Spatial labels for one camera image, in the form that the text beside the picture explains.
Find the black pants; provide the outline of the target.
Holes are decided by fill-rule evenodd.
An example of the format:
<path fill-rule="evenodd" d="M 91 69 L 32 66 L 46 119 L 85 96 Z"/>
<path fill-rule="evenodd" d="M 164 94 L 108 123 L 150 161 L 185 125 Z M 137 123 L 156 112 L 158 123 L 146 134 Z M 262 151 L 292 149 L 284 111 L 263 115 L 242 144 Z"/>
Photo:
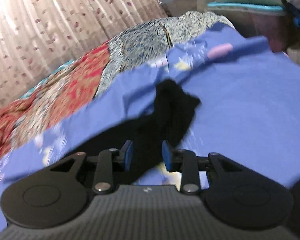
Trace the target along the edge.
<path fill-rule="evenodd" d="M 97 133 L 70 151 L 97 156 L 102 150 L 120 149 L 127 140 L 133 142 L 133 156 L 129 171 L 114 165 L 114 181 L 131 184 L 162 162 L 162 142 L 177 147 L 186 134 L 200 100 L 186 94 L 173 80 L 156 85 L 154 111 L 124 121 L 104 132 Z"/>

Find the blue printed bed sheet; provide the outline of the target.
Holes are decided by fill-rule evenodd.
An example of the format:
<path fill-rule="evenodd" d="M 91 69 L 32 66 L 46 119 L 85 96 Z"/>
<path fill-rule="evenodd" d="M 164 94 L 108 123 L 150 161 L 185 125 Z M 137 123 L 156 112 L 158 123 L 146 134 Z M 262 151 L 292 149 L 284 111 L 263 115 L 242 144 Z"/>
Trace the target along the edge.
<path fill-rule="evenodd" d="M 97 133 L 154 111 L 156 85 L 197 97 L 175 149 L 208 157 L 201 192 L 162 162 L 110 194 L 71 154 Z M 300 67 L 217 23 L 119 74 L 98 98 L 0 163 L 0 239 L 300 239 Z"/>

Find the red floral patchwork blanket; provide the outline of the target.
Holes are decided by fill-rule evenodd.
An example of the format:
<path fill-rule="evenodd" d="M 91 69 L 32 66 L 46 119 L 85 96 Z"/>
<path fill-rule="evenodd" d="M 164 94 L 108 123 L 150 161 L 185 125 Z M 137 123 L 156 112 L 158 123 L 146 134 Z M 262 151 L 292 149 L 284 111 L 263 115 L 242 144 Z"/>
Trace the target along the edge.
<path fill-rule="evenodd" d="M 89 51 L 36 85 L 32 93 L 0 110 L 0 160 L 101 95 L 121 72 L 133 69 L 206 31 L 213 12 L 189 11 L 140 23 Z"/>

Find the clear storage box teal lid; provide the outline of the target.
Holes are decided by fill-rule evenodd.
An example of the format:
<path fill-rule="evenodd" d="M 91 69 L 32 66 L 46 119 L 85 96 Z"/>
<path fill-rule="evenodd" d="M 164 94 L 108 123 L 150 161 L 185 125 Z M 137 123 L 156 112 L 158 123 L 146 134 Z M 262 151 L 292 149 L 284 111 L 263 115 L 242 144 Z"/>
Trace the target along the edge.
<path fill-rule="evenodd" d="M 207 10 L 225 16 L 244 37 L 265 36 L 274 52 L 287 48 L 290 20 L 281 6 L 212 2 Z"/>

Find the beige floral curtain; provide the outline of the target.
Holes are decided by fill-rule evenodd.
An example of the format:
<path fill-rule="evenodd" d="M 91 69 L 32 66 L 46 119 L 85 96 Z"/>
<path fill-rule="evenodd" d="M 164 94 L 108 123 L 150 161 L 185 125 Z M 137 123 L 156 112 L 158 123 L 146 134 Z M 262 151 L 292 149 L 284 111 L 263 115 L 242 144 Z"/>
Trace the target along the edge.
<path fill-rule="evenodd" d="M 0 0 L 0 109 L 63 63 L 164 16 L 157 0 Z"/>

